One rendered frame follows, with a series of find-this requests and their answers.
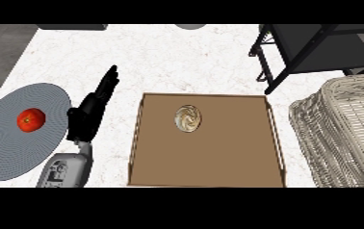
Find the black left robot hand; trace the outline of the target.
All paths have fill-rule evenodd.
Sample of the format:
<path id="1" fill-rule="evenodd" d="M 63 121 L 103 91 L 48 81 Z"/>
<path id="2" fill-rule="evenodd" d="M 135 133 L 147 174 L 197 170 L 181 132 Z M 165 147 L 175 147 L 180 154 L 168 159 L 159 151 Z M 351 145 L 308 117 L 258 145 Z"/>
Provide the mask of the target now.
<path id="1" fill-rule="evenodd" d="M 119 83 L 117 66 L 113 65 L 101 79 L 95 92 L 89 93 L 80 106 L 72 108 L 67 112 L 69 140 L 92 142 L 104 117 L 106 106 Z"/>

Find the brown wooden tray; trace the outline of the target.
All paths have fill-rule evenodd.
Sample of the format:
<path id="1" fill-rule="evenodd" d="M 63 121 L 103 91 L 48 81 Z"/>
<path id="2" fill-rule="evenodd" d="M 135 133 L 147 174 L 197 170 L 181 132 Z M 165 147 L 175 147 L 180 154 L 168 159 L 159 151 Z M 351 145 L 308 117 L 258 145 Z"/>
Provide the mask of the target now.
<path id="1" fill-rule="evenodd" d="M 184 105 L 200 109 L 193 133 L 175 125 Z M 286 186 L 286 166 L 264 95 L 147 93 L 140 104 L 128 183 L 132 186 Z"/>

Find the black tiered shelf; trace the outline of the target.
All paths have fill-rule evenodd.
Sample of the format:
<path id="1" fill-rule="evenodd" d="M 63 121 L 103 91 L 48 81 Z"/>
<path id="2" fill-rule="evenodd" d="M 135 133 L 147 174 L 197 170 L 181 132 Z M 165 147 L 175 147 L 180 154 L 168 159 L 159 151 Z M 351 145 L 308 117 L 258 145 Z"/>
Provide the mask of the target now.
<path id="1" fill-rule="evenodd" d="M 285 69 L 273 76 L 262 46 L 273 35 Z M 249 51 L 258 57 L 262 72 L 258 82 L 268 82 L 271 94 L 291 74 L 341 70 L 350 74 L 364 69 L 364 24 L 265 24 Z"/>

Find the red tomato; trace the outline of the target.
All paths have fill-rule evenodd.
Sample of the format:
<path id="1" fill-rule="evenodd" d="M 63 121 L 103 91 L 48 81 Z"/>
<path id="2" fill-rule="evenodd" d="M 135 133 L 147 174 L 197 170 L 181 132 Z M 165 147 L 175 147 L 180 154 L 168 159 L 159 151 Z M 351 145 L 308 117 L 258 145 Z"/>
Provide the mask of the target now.
<path id="1" fill-rule="evenodd" d="M 46 114 L 38 108 L 27 109 L 18 115 L 18 127 L 23 132 L 38 131 L 46 123 Z"/>

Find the round grey placemat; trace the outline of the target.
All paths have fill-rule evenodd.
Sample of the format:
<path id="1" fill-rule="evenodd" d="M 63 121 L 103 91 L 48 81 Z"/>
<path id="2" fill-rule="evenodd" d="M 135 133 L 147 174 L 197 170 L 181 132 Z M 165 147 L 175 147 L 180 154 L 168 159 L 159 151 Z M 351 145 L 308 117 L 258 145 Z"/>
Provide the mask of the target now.
<path id="1" fill-rule="evenodd" d="M 32 108 L 46 114 L 46 123 L 26 133 L 18 115 Z M 66 90 L 49 83 L 29 85 L 0 99 L 0 181 L 20 177 L 52 155 L 67 132 L 70 108 Z"/>

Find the dark grey flat appliance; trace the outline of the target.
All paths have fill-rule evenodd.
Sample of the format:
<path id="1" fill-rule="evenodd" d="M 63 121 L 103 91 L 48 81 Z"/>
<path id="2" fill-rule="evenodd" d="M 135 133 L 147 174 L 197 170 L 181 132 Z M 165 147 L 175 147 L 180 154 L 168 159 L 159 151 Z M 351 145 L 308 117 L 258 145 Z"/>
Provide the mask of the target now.
<path id="1" fill-rule="evenodd" d="M 43 30 L 104 31 L 109 24 L 36 24 Z"/>

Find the grey round object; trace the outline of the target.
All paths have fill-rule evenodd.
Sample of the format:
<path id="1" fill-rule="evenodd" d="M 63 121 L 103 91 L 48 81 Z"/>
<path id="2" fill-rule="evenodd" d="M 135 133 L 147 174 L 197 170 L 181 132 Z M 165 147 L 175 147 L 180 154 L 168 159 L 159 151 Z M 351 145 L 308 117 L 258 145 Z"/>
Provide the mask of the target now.
<path id="1" fill-rule="evenodd" d="M 197 30 L 206 26 L 206 24 L 175 24 L 184 30 Z"/>

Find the pale wicker basket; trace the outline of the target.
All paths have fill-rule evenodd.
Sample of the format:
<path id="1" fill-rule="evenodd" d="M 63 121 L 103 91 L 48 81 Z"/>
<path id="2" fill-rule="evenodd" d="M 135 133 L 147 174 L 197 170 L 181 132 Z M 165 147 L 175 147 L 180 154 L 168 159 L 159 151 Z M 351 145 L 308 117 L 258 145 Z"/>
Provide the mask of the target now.
<path id="1" fill-rule="evenodd" d="M 364 188 L 364 74 L 331 79 L 289 120 L 316 185 Z"/>

